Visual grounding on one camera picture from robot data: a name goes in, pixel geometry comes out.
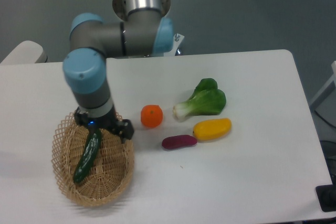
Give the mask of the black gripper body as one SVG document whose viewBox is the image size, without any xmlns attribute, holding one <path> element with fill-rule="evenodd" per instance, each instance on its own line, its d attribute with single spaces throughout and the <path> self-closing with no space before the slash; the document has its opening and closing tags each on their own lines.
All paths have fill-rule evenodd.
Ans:
<svg viewBox="0 0 336 224">
<path fill-rule="evenodd" d="M 79 108 L 74 113 L 75 122 L 85 128 L 105 129 L 110 132 L 120 132 L 120 121 L 116 116 L 114 106 L 102 116 L 91 116 L 88 112 L 83 112 Z"/>
</svg>

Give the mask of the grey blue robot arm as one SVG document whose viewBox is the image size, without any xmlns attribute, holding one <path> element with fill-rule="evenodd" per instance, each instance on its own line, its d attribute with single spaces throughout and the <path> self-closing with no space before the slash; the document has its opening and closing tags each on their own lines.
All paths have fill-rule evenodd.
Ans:
<svg viewBox="0 0 336 224">
<path fill-rule="evenodd" d="M 125 0 L 124 22 L 107 24 L 92 13 L 74 18 L 70 53 L 63 73 L 77 103 L 75 121 L 90 133 L 105 129 L 122 140 L 134 134 L 131 122 L 118 120 L 107 81 L 106 59 L 153 55 L 173 48 L 173 24 L 162 16 L 161 0 Z"/>
</svg>

